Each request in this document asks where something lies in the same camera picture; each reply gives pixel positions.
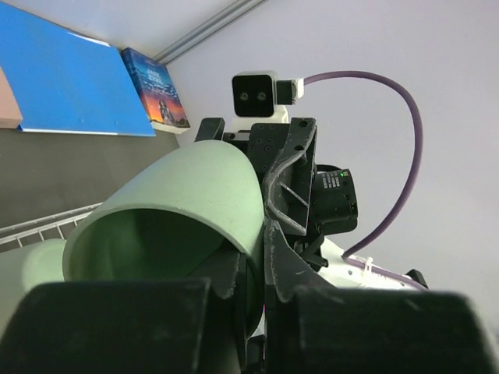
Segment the white cylinder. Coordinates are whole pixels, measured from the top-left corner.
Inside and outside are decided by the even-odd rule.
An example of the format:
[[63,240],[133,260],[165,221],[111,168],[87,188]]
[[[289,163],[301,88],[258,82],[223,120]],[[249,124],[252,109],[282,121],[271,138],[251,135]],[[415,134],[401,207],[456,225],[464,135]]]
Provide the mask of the white cylinder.
[[0,336],[29,290],[64,281],[64,245],[63,239],[49,239],[0,254]]

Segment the ceiling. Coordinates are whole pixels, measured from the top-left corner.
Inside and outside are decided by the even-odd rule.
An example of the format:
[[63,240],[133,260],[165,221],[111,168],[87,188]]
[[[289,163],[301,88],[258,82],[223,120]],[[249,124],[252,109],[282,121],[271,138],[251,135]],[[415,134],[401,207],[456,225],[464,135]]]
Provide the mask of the ceiling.
[[[391,77],[416,99],[425,145],[419,179],[392,226],[360,254],[437,290],[469,295],[499,330],[499,2],[287,0],[268,2],[168,66],[194,130],[233,116],[231,78],[282,79],[341,69]],[[317,162],[352,170],[359,226],[348,248],[393,206],[409,171],[409,111],[360,79],[315,83],[291,109],[318,124]]]
[[155,56],[235,0],[6,0],[117,47]]

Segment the black camera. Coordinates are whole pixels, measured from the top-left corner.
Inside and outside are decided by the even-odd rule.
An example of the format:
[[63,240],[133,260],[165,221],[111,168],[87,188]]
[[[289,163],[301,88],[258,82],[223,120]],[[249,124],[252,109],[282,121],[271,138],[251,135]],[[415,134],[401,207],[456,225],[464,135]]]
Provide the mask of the black camera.
[[324,235],[350,232],[357,227],[357,196],[349,169],[317,165],[312,184],[311,214]]
[[234,110],[239,117],[272,117],[275,112],[276,75],[242,73],[232,78]]

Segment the blue folder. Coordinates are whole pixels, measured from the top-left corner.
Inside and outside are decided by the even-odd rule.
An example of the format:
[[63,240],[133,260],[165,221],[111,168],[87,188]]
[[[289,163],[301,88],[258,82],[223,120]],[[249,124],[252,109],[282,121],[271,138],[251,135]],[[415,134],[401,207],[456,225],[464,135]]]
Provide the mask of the blue folder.
[[116,48],[0,2],[0,67],[31,132],[154,136]]

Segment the book cover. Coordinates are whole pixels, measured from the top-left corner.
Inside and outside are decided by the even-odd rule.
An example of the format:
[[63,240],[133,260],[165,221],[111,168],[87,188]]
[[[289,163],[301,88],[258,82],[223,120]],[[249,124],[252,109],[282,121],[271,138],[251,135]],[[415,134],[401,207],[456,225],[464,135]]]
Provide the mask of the book cover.
[[153,127],[174,134],[190,129],[166,66],[132,48],[125,49],[122,58]]
[[0,66],[24,132],[155,136],[117,48],[0,1]]

